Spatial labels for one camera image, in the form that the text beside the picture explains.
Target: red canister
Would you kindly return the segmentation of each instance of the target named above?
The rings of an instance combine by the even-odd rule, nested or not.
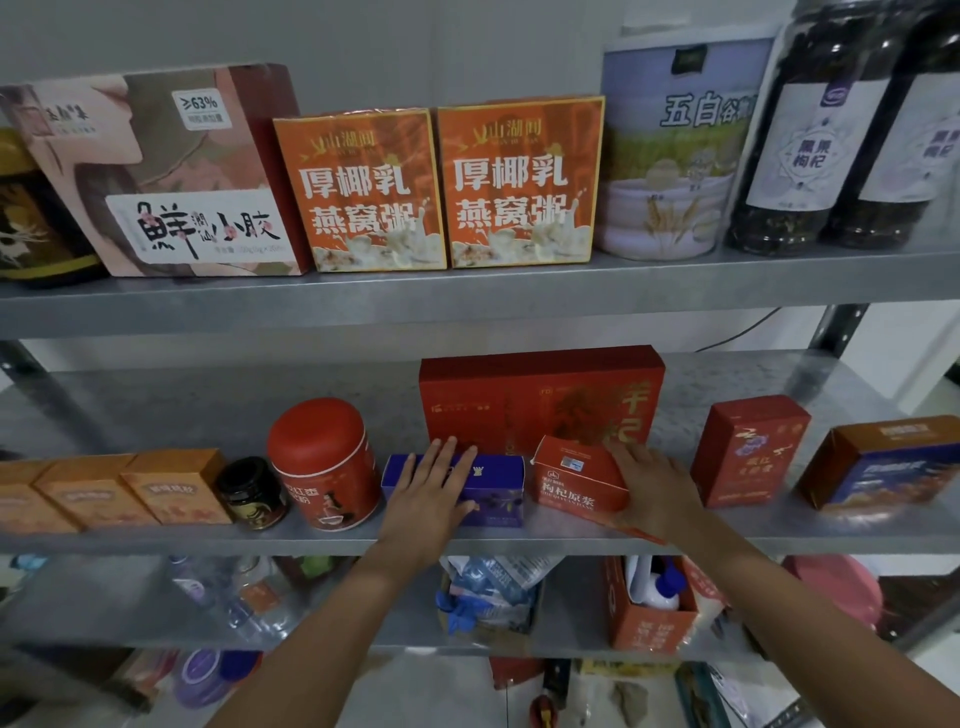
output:
[[[380,502],[367,430],[349,402],[326,397],[288,409],[270,428],[267,454],[314,528],[353,528]]]

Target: forearm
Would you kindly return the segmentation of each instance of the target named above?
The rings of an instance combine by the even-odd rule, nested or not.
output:
[[[208,728],[332,728],[373,637],[409,576],[374,545]]]
[[[675,531],[674,543],[742,615],[828,728],[913,728],[955,721],[960,698],[770,561],[715,514],[696,513]]]

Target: metal shelf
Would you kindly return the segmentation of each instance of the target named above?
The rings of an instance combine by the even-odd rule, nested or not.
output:
[[[170,582],[157,557],[57,557],[40,570],[0,617],[0,643],[57,643],[178,647],[198,649],[272,649],[275,642],[250,642],[202,612]],[[619,652],[607,640],[606,594],[602,562],[573,557],[550,573],[531,635],[537,657],[592,657],[645,662],[687,659],[757,661],[742,630],[728,628],[723,639],[698,635],[679,657]],[[309,602],[316,608],[346,573],[323,582]],[[373,641],[372,651],[407,650],[443,655],[489,655],[484,645],[448,637],[440,626],[434,593],[441,570],[418,576],[394,604]]]
[[[57,291],[0,286],[0,341],[960,298],[960,249],[941,231],[904,252],[817,246],[792,259],[717,249],[640,263],[299,278],[106,279]]]
[[[792,484],[828,428],[902,417],[847,366],[818,352],[668,354],[651,443],[692,460],[709,406],[785,393],[813,415],[787,476]],[[289,406],[335,395],[364,416],[382,463],[426,444],[416,363],[217,370],[143,370],[21,379],[0,394],[0,440],[28,457],[154,448],[220,447],[228,457],[262,454],[271,423]],[[602,555],[670,549],[528,503],[523,528],[462,528],[455,554]],[[787,491],[765,506],[720,511],[772,555],[960,552],[960,488],[925,506],[870,520],[827,516]],[[299,513],[252,533],[234,526],[107,529],[70,535],[0,536],[2,552],[83,554],[358,555],[381,516],[341,533],[310,528]]]

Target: purple box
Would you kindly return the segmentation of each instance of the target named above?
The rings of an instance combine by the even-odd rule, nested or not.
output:
[[[417,456],[420,462],[422,455]],[[390,498],[406,462],[406,455],[391,455],[383,469],[380,488]],[[453,464],[460,455],[453,458]],[[526,468],[520,455],[477,455],[464,485],[460,500],[474,500],[480,510],[473,511],[463,525],[523,525],[523,480]]]

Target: yellow lid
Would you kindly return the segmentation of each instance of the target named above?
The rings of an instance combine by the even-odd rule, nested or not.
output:
[[[0,129],[0,175],[22,175],[36,169],[23,137],[16,129]]]

